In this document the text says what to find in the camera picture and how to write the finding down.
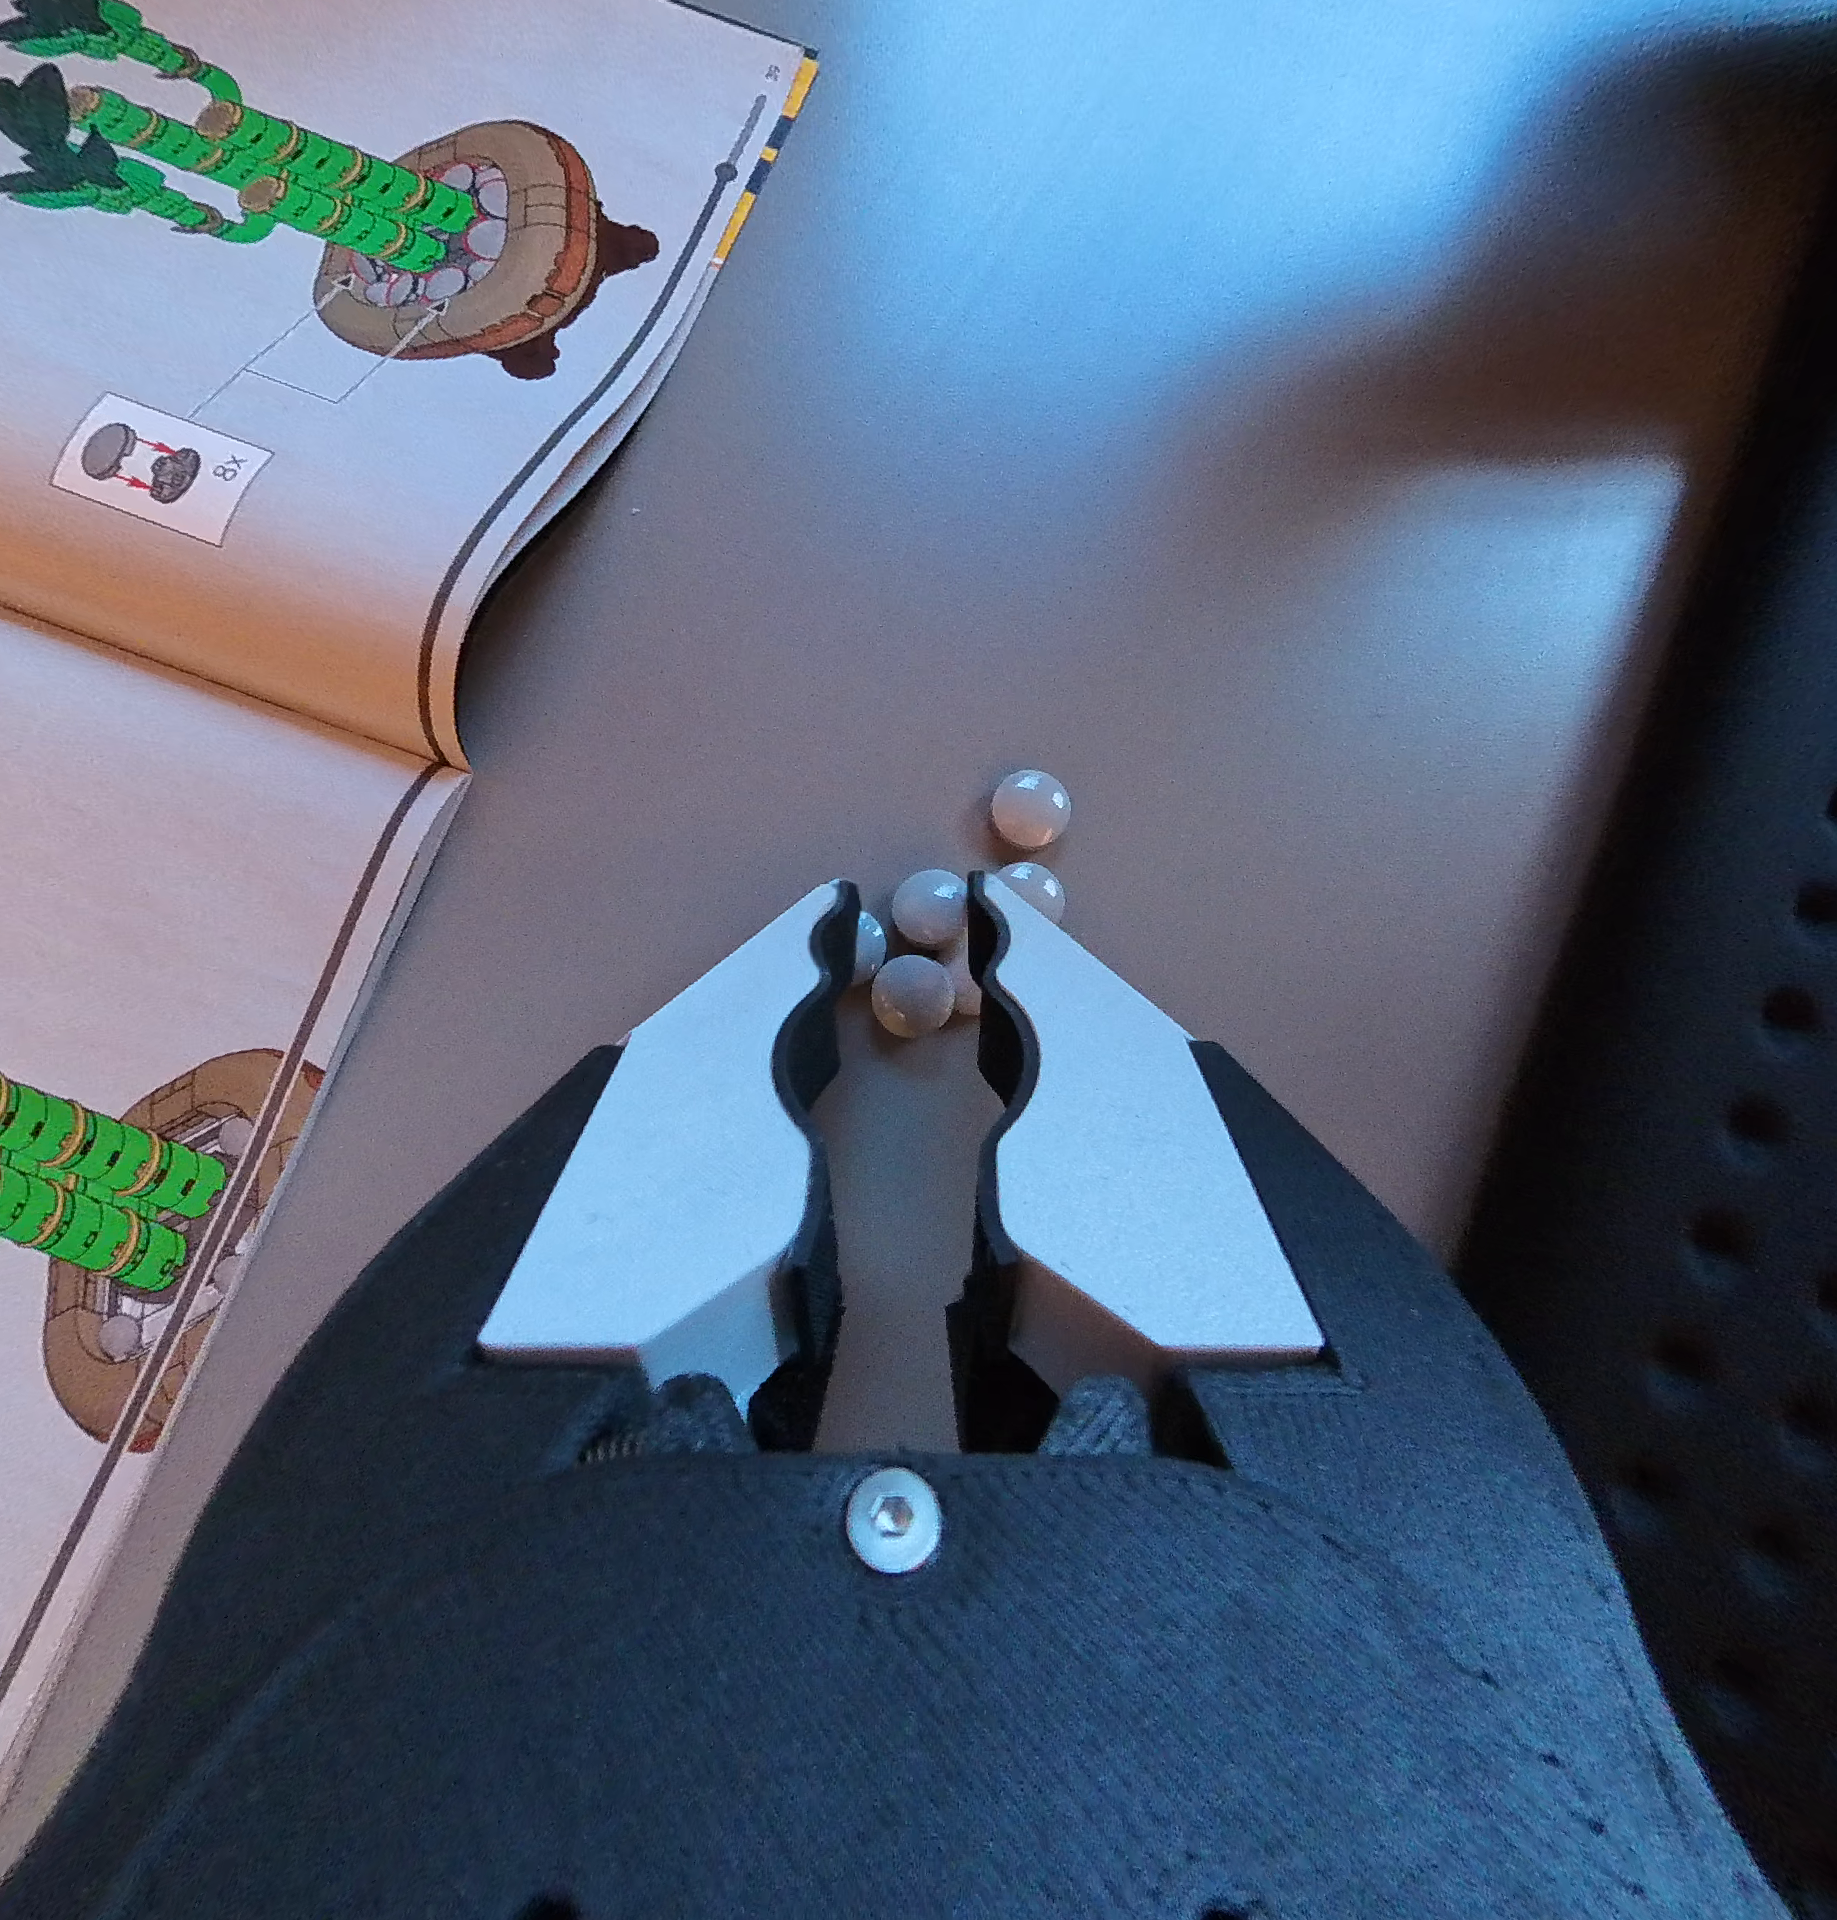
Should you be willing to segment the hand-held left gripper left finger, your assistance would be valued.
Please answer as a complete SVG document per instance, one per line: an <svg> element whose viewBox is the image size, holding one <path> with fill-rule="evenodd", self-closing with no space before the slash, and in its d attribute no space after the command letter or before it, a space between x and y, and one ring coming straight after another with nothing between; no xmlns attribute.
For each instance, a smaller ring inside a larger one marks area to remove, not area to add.
<svg viewBox="0 0 1837 1920"><path fill-rule="evenodd" d="M635 1027L481 1328L488 1359L711 1376L763 1449L810 1449L840 1288L809 1110L857 921L857 886L825 883Z"/></svg>

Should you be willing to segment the grey desk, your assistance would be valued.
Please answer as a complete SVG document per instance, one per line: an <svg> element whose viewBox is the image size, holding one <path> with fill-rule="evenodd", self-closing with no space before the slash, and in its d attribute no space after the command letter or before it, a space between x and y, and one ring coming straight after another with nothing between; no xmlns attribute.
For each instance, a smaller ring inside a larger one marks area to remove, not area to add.
<svg viewBox="0 0 1837 1920"><path fill-rule="evenodd" d="M492 595L474 781L0 1815L366 1263L789 901L1089 948L1451 1253L1837 158L1837 5L767 5L799 128Z"/></svg>

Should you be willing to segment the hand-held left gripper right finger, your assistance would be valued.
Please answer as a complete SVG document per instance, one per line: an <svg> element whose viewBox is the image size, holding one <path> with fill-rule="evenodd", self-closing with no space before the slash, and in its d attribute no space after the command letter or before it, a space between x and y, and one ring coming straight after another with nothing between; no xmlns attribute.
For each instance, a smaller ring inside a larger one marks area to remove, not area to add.
<svg viewBox="0 0 1837 1920"><path fill-rule="evenodd" d="M997 877L970 880L975 1267L948 1309L963 1451L1029 1452L1079 1381L1312 1362L1322 1332L1200 1048Z"/></svg>

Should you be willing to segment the open instruction booklet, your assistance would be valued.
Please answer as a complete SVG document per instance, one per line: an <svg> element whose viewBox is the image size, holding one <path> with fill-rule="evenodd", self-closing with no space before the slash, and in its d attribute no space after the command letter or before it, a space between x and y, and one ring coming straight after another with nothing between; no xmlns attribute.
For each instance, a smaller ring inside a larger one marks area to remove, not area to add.
<svg viewBox="0 0 1837 1920"><path fill-rule="evenodd" d="M0 1803L462 799L474 609L815 72L692 5L0 5Z"/></svg>

